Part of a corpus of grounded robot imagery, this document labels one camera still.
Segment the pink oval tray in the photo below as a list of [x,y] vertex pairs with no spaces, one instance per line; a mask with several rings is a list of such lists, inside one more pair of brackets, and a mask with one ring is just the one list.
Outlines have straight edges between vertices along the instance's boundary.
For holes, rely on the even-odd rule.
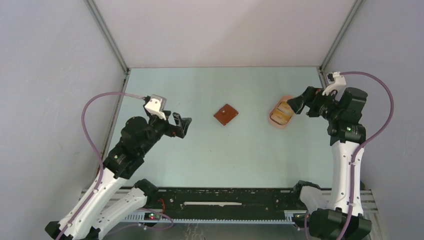
[[268,122],[278,129],[285,128],[293,116],[295,115],[292,108],[288,105],[287,101],[292,99],[291,95],[284,95],[273,109],[268,114]]

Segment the brown leather card holder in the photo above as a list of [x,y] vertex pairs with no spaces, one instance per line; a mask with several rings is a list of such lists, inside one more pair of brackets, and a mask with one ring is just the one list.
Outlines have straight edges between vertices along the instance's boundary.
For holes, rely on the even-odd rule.
[[226,126],[230,121],[232,121],[239,112],[233,108],[229,104],[225,104],[223,107],[221,107],[214,115],[213,117],[218,120],[220,124],[223,126]]

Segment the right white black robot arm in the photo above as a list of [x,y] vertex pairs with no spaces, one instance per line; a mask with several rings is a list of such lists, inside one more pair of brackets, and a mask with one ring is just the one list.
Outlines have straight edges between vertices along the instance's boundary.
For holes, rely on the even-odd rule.
[[372,221],[364,217],[361,202],[360,168],[366,141],[366,129],[359,123],[368,94],[347,87],[340,100],[337,91],[329,95],[324,89],[309,86],[299,96],[289,99],[288,105],[296,114],[304,107],[310,118],[323,117],[328,121],[327,133],[333,157],[333,177],[330,200],[324,204],[316,186],[302,184],[291,194],[291,204],[310,212],[305,226],[310,236],[321,240],[362,240],[372,230]]

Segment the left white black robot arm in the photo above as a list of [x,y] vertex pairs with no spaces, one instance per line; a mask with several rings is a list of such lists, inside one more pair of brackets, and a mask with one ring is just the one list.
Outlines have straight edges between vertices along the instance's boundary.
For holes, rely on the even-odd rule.
[[162,136],[181,139],[186,136],[192,118],[182,118],[176,112],[172,115],[174,125],[152,114],[148,120],[142,116],[130,118],[87,192],[67,216],[47,224],[47,234],[54,240],[101,240],[131,212],[143,206],[156,206],[159,189],[144,178],[137,181],[126,196],[106,207]]

